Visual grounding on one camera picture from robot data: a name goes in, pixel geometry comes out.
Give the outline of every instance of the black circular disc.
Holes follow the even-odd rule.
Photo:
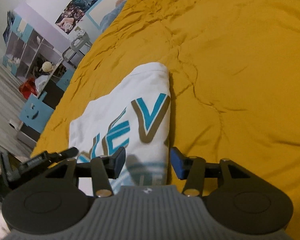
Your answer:
[[[6,196],[2,215],[9,227],[28,234],[50,234],[78,223],[88,212],[87,196],[63,179],[23,185]]]
[[[220,224],[249,235],[269,234],[285,228],[293,213],[289,197],[276,188],[268,192],[240,192],[221,187],[207,196],[205,203]]]

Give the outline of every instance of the shelf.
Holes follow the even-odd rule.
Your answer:
[[[28,66],[25,65],[25,63],[21,61],[20,65],[19,65],[19,67],[17,69],[16,77],[19,78],[19,77],[25,76],[27,70],[28,70]]]
[[[32,31],[29,40],[28,40],[28,45],[35,51],[39,49],[40,44],[42,43],[43,38],[42,36],[37,33],[35,30]]]
[[[28,67],[30,67],[35,58],[36,52],[37,52],[36,50],[31,48],[27,44],[27,46],[22,54],[21,61],[24,62]]]
[[[61,77],[51,76],[50,78],[53,82],[58,83],[58,81],[61,79]]]
[[[10,60],[12,60],[12,59],[13,59],[13,56],[12,56],[12,54],[6,54],[6,57],[7,57],[8,59],[10,59]]]
[[[56,51],[48,46],[41,45],[38,53],[45,57],[48,61],[52,62],[53,65],[57,64],[62,58]]]
[[[24,76],[18,76],[18,75],[17,75],[17,78],[18,78],[22,83],[26,82],[26,80],[27,80],[27,78],[24,77]]]
[[[45,39],[42,40],[42,45],[50,48],[50,49],[53,49],[54,47]]]
[[[26,44],[18,36],[11,35],[6,54],[12,56],[10,59],[14,57],[21,58],[25,45]]]
[[[28,70],[27,70],[27,72],[25,74],[26,77],[28,77],[29,75],[32,75],[33,68],[34,68],[34,66],[28,67]]]

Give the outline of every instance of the anime poster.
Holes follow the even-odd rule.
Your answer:
[[[56,25],[69,34],[86,12],[98,0],[72,0],[56,21]]]

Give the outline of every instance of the bed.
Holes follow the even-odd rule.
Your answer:
[[[300,0],[128,0],[32,155],[67,148],[71,120],[148,62],[170,71],[170,146],[230,158],[283,190],[294,205],[287,233],[300,239]],[[184,184],[171,169],[168,182]]]

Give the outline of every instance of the wrinkled fabric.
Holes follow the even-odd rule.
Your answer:
[[[90,101],[83,115],[70,123],[69,148],[79,150],[77,163],[87,163],[124,147],[120,175],[109,179],[115,194],[121,186],[165,185],[169,106],[167,68],[157,62],[140,65],[110,94]],[[79,178],[78,188],[94,195],[91,178]]]
[[[287,232],[300,239],[300,0],[128,0],[33,155],[67,148],[71,120],[148,62],[170,71],[170,146],[230,158],[283,190],[294,205]],[[205,194],[215,186],[208,180]]]

